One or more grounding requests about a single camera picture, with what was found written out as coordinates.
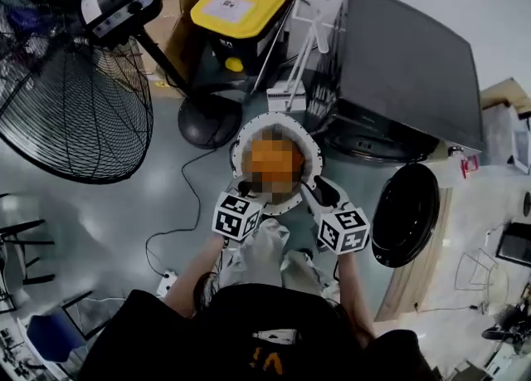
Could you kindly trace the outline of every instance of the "round black lid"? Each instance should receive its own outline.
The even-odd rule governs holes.
[[[390,178],[373,219],[373,252],[385,266],[405,266],[430,240],[439,216],[439,185],[431,170],[410,164]]]

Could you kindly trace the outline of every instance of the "cable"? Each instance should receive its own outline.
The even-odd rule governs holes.
[[[117,301],[125,301],[126,299],[123,298],[123,297],[107,297],[107,298],[104,298],[104,299],[101,299],[101,300],[98,300],[96,298],[90,298],[90,297],[85,297],[83,300],[87,300],[87,301],[96,301],[98,303],[104,303],[106,301],[113,301],[113,300],[117,300]]]
[[[478,310],[479,307],[477,305],[468,305],[466,307],[441,307],[441,308],[435,308],[435,309],[428,309],[428,310],[418,310],[418,303],[415,303],[415,312],[416,313],[426,313],[428,311],[438,311],[438,310]]]
[[[80,320],[80,331],[81,333],[83,333],[83,322],[81,322],[81,313],[80,313],[80,308],[79,308],[79,301],[76,303],[76,311],[77,311],[77,317],[78,319]]]
[[[151,267],[151,270],[154,271],[156,274],[160,275],[160,276],[164,276],[163,273],[161,273],[160,271],[158,271],[157,269],[155,269],[153,267],[153,265],[151,264],[151,261],[149,260],[149,254],[151,254],[152,256],[154,256],[158,262],[162,265],[163,263],[160,261],[160,259],[149,249],[149,243],[151,242],[151,240],[155,237],[161,237],[163,235],[169,235],[170,233],[177,233],[177,232],[192,232],[192,231],[195,231],[196,228],[197,228],[197,225],[199,224],[199,219],[201,218],[201,199],[199,198],[199,195],[197,195],[196,193],[196,190],[193,188],[192,184],[190,183],[190,181],[188,180],[188,178],[186,177],[186,174],[184,173],[184,169],[192,164],[192,163],[195,163],[196,161],[198,161],[199,159],[203,159],[205,157],[207,157],[208,155],[210,154],[213,154],[217,151],[217,148],[214,148],[212,149],[211,151],[208,151],[206,152],[205,154],[201,154],[199,155],[198,157],[194,158],[194,159],[191,159],[190,161],[188,161],[187,163],[183,164],[183,166],[181,167],[181,174],[183,175],[184,177],[184,180],[186,180],[186,183],[188,184],[188,187],[190,187],[190,189],[192,190],[193,194],[195,195],[196,197],[196,200],[197,200],[197,216],[196,216],[196,220],[195,220],[195,223],[193,224],[192,227],[178,227],[176,229],[171,229],[169,231],[166,231],[166,232],[156,232],[154,233],[151,237],[149,237],[146,242],[145,242],[145,251],[146,251],[146,259],[148,260],[148,264],[149,264],[149,267]]]
[[[508,225],[511,223],[511,220],[509,220],[508,222],[503,222],[503,223],[500,223],[498,226],[496,227],[493,227],[492,229],[488,230],[487,231],[487,235],[492,235],[494,232],[496,232],[498,229],[500,229],[502,226],[505,226],[505,225]]]
[[[168,85],[170,87],[172,87],[174,89],[177,89],[180,93],[182,93],[184,95],[184,97],[186,96],[186,94],[183,92],[183,90],[178,85],[172,85],[171,81],[169,80],[169,77],[168,77],[167,73],[164,73],[164,76],[166,77],[166,83],[168,83]]]

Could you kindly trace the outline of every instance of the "fan stand pole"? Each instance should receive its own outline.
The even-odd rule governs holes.
[[[145,29],[134,37],[186,98],[178,114],[178,127],[183,138],[201,149],[219,148],[231,140],[240,128],[241,104],[214,94],[199,95]]]
[[[179,74],[168,57],[164,55],[164,52],[161,51],[158,43],[153,41],[148,32],[146,32],[145,28],[143,28],[139,33],[135,34],[134,37],[142,45],[145,51],[155,60],[155,62],[157,62],[158,66],[163,69],[173,84],[181,90],[185,97],[192,97],[192,89],[188,83]]]

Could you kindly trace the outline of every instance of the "black appliance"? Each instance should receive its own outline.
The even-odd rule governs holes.
[[[163,0],[81,0],[81,21],[91,38],[113,48],[159,15]]]
[[[343,155],[426,158],[484,148],[470,44],[398,0],[343,0],[309,88],[305,127]]]
[[[430,241],[439,217],[439,185],[422,164],[399,169],[383,188],[374,214],[373,253],[384,266],[401,267]]]
[[[510,223],[499,240],[496,257],[531,267],[531,225]]]

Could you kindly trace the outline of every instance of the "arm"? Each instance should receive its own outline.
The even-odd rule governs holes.
[[[193,289],[201,276],[212,271],[217,258],[223,251],[224,241],[223,237],[218,234],[208,239],[205,247],[192,260],[186,271],[177,278],[164,298],[164,303],[182,317],[192,317],[195,310]]]
[[[375,339],[373,323],[368,313],[359,283],[358,263],[353,252],[338,256],[339,263],[339,296],[341,306],[346,310],[353,332],[362,346]]]

